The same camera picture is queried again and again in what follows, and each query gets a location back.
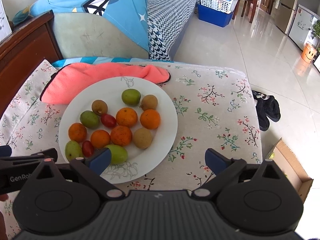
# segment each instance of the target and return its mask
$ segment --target orange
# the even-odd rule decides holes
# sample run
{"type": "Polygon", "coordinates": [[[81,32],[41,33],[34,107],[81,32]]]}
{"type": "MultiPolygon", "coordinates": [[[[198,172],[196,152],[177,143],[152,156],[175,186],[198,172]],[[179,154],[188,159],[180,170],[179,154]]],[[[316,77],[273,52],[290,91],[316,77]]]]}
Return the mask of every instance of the orange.
{"type": "Polygon", "coordinates": [[[82,123],[74,123],[69,127],[68,135],[70,140],[81,143],[87,138],[87,129],[82,123]]]}
{"type": "Polygon", "coordinates": [[[111,130],[110,137],[113,144],[123,147],[132,141],[132,131],[126,126],[116,126],[111,130]]]}
{"type": "Polygon", "coordinates": [[[149,130],[157,129],[160,125],[160,115],[156,110],[148,109],[141,114],[140,123],[149,130]]]}
{"type": "Polygon", "coordinates": [[[110,135],[105,130],[96,130],[92,133],[90,141],[94,148],[101,149],[110,143],[110,135]]]}
{"type": "Polygon", "coordinates": [[[121,108],[117,115],[116,120],[119,125],[132,127],[138,122],[137,112],[130,107],[121,108]]]}

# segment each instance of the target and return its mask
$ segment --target floral tablecloth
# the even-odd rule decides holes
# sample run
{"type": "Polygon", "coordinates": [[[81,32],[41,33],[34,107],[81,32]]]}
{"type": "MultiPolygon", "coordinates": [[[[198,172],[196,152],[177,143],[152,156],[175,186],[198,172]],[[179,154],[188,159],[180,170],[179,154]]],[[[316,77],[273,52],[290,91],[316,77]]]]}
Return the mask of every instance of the floral tablecloth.
{"type": "MultiPolygon", "coordinates": [[[[130,189],[194,190],[214,177],[204,162],[207,148],[227,158],[261,163],[257,114],[248,80],[242,72],[183,63],[152,63],[166,68],[171,75],[167,83],[159,86],[172,98],[176,108],[177,137],[166,158],[154,170],[140,178],[130,174],[132,181],[118,184],[120,189],[125,192],[130,189]]],[[[58,130],[67,106],[39,101],[41,91],[56,71],[47,61],[41,63],[2,116],[0,145],[10,145],[12,156],[55,147],[59,153],[58,163],[64,162],[58,130]]],[[[16,195],[17,192],[10,193],[9,200],[0,203],[9,239],[20,230],[12,215],[16,195]]]]}

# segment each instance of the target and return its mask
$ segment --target cardboard box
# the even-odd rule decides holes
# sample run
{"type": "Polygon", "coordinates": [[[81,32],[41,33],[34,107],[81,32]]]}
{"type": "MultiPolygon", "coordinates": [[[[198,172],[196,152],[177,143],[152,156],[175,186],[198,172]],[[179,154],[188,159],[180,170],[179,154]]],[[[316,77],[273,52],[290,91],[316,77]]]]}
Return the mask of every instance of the cardboard box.
{"type": "Polygon", "coordinates": [[[282,138],[271,149],[267,155],[267,159],[273,159],[283,173],[287,175],[288,180],[297,190],[304,203],[312,186],[313,179],[308,176],[295,154],[282,141],[282,138]]]}

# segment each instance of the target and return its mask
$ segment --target paper sign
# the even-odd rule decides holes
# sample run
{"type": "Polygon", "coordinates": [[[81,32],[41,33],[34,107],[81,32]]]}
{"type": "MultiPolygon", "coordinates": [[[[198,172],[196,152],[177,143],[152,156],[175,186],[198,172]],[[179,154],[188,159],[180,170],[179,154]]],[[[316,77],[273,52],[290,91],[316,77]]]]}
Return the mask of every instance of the paper sign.
{"type": "Polygon", "coordinates": [[[9,21],[4,12],[2,0],[0,0],[0,42],[12,33],[9,21]]]}

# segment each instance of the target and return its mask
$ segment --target human hand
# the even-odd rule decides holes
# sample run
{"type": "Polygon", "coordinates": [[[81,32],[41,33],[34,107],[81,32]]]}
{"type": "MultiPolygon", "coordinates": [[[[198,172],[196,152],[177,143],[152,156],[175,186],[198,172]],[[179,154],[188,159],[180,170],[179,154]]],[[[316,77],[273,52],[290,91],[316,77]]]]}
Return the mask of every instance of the human hand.
{"type": "MultiPolygon", "coordinates": [[[[0,195],[0,201],[6,201],[9,198],[7,194],[0,195]]],[[[0,240],[8,240],[7,234],[5,232],[4,217],[0,212],[0,240]]]]}

